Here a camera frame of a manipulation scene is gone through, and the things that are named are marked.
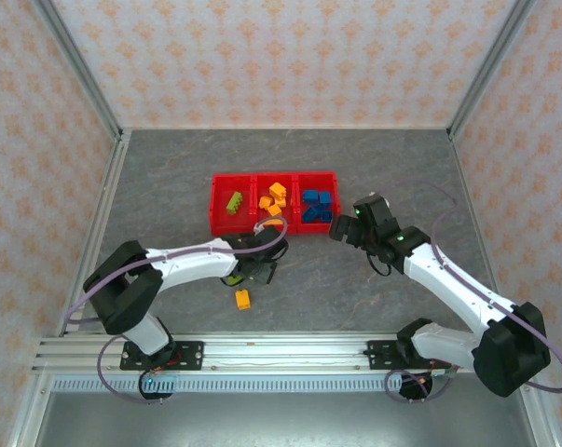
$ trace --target metal bracket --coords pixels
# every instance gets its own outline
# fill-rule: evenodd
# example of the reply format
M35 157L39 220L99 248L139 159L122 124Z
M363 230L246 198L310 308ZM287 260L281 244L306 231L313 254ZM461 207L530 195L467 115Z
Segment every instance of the metal bracket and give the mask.
M412 359L407 362L399 353L396 340L370 340L363 352L370 363L370 370L445 370L451 367L440 360Z
M177 344L176 351L181 354L181 359L178 363L168 365L167 370L200 371L204 358L204 343L178 340L175 343ZM151 362L136 344L127 342L123 345L119 368L121 371L146 371L151 368Z

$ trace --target wall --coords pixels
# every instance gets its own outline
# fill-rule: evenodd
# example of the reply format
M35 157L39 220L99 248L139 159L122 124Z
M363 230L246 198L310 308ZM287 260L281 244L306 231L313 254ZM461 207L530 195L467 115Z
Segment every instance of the wall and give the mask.
M468 123L456 143L501 292L562 347L562 0L533 8Z
M0 446L59 324L111 145L32 2L0 1Z
M445 128L514 0L57 0L124 127Z

